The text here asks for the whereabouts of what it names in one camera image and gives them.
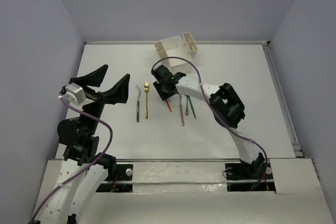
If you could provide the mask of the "orange plastic knife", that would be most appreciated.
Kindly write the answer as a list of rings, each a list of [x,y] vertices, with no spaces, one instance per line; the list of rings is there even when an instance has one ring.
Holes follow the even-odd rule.
[[[170,106],[170,104],[169,104],[169,101],[168,101],[168,100],[165,100],[165,102],[166,102],[166,105],[167,105],[169,111],[172,112],[172,108],[171,108],[171,106]]]

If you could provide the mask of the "teal plastic spoon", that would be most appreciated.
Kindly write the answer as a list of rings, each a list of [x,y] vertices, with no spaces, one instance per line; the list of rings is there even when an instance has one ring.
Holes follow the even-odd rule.
[[[192,104],[192,100],[191,100],[191,97],[190,97],[190,96],[187,96],[187,101],[188,101],[188,103],[190,104],[190,108],[191,108],[191,110],[192,110],[192,114],[193,114],[194,119],[197,119],[197,118],[196,118],[196,113],[195,113],[195,110],[194,110],[194,106],[193,106],[193,104]]]

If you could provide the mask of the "iridescent metal spoon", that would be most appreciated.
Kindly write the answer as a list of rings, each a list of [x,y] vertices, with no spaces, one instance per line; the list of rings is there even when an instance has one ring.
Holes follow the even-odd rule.
[[[185,107],[185,116],[189,116],[189,107],[188,107],[189,99],[188,96],[186,96],[186,107]]]

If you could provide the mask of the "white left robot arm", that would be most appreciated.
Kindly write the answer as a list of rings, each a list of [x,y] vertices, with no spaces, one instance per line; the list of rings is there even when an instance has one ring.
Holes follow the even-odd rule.
[[[112,143],[112,127],[103,121],[106,104],[125,104],[129,97],[130,74],[111,89],[100,92],[108,65],[69,80],[61,88],[59,100],[78,117],[62,120],[57,126],[59,144],[65,146],[53,190],[35,210],[30,223],[79,223],[94,193],[106,179],[119,176],[117,160],[107,154]]]

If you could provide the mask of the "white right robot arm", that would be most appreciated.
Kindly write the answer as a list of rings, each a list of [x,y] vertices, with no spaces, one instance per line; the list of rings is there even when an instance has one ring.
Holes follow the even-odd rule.
[[[173,74],[164,65],[152,68],[151,74],[155,78],[153,85],[162,100],[174,95],[185,95],[205,102],[216,122],[230,133],[238,149],[240,159],[238,170],[248,179],[265,178],[267,171],[265,151],[254,140],[237,131],[238,123],[245,118],[245,106],[230,84],[225,83],[221,86],[204,84],[200,79],[193,79],[185,73]]]

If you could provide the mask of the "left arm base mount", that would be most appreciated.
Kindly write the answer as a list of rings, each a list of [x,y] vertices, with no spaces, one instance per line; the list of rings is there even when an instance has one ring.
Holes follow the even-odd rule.
[[[97,193],[131,193],[133,191],[133,164],[117,163],[114,175],[109,175],[96,190]]]

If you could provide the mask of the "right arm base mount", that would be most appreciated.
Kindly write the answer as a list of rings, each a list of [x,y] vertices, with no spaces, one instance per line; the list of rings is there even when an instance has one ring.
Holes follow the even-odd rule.
[[[229,192],[248,192],[258,183],[258,181],[265,175],[265,178],[254,189],[254,191],[276,191],[274,177],[270,162],[267,163],[267,170],[265,164],[260,172],[254,175],[247,175],[241,169],[241,163],[226,163],[222,176],[227,180],[227,190]]]

